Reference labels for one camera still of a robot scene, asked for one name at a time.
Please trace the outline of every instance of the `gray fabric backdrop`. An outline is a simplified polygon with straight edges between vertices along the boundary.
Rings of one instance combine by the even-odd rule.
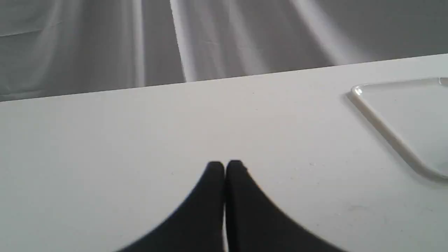
[[[448,1],[0,0],[0,101],[448,52]]]

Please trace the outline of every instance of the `transparent tray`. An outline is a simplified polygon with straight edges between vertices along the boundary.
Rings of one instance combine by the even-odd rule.
[[[351,93],[413,168],[448,178],[448,78],[360,85]]]

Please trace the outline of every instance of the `white table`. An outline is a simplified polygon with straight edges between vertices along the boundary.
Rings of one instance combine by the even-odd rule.
[[[208,161],[230,159],[349,251],[447,251],[448,186],[346,97],[437,76],[448,54],[0,103],[0,251],[115,251],[160,224]]]

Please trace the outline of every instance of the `clear plastic tray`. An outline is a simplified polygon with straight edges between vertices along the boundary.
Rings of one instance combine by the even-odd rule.
[[[360,85],[351,92],[411,166],[448,178],[448,78]]]

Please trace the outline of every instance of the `draped fabric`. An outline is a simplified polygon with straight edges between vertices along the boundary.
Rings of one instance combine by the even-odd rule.
[[[0,101],[448,52],[444,0],[0,0]]]

